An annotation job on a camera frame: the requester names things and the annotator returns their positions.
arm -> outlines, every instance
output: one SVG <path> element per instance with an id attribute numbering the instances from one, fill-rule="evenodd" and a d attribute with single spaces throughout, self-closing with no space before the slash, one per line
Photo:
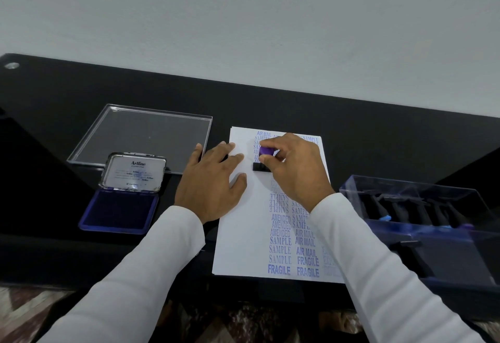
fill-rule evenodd
<path id="1" fill-rule="evenodd" d="M 221 160 L 234 144 L 221 142 L 198 162 L 197 144 L 176 191 L 175 206 L 154 223 L 141 243 L 54 323 L 41 343 L 146 343 L 179 271 L 205 244 L 203 224 L 226 214 L 247 187 L 229 176 L 243 154 Z"/>
<path id="2" fill-rule="evenodd" d="M 371 342 L 483 342 L 389 251 L 343 195 L 320 201 L 309 222 L 339 265 Z"/>
<path id="3" fill-rule="evenodd" d="M 343 195 L 334 194 L 316 144 L 285 134 L 260 145 L 279 150 L 259 160 L 310 213 L 311 227 L 339 265 L 370 342 L 482 341 L 389 251 Z"/>

white sleeve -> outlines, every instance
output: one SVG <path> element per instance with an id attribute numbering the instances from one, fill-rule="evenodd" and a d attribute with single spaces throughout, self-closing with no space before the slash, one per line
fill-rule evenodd
<path id="1" fill-rule="evenodd" d="M 141 243 L 39 342 L 148 342 L 173 280 L 204 244 L 198 217 L 169 207 Z"/>
<path id="2" fill-rule="evenodd" d="M 341 194 L 308 218 L 340 267 L 371 343 L 483 342 L 389 251 Z"/>

stack of paper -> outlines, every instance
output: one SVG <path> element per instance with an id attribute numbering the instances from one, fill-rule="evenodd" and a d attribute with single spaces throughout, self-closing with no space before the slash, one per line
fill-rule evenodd
<path id="1" fill-rule="evenodd" d="M 212 272 L 343 283 L 328 249 L 308 226 L 308 212 L 283 193 L 271 173 L 252 170 L 252 164 L 259 162 L 259 141 L 283 134 L 231 128 L 229 141 L 236 143 L 231 155 L 245 155 L 231 181 L 246 173 L 247 190 L 238 206 L 220 220 Z M 297 135 L 320 147 L 326 169 L 321 137 Z"/>

table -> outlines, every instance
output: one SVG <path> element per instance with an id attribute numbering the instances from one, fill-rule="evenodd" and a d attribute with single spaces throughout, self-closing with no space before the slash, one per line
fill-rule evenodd
<path id="1" fill-rule="evenodd" d="M 13 62 L 19 66 L 4 67 Z M 66 158 L 108 103 L 213 116 L 209 148 L 227 140 L 231 126 L 322 136 L 334 188 L 351 174 L 434 183 L 500 147 L 500 119 L 491 117 L 7 54 L 0 282 L 90 287 L 141 240 L 77 226 L 100 172 Z M 165 177 L 155 218 L 173 204 L 179 179 Z M 353 307 L 340 284 L 212 276 L 216 228 L 205 225 L 207 245 L 177 277 L 177 297 Z M 499 295 L 432 290 L 463 315 L 500 315 Z"/>

white wall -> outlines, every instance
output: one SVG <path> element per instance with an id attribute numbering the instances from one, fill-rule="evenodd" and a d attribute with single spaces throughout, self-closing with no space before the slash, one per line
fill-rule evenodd
<path id="1" fill-rule="evenodd" d="M 500 0 L 0 0 L 1 52 L 500 117 Z"/>

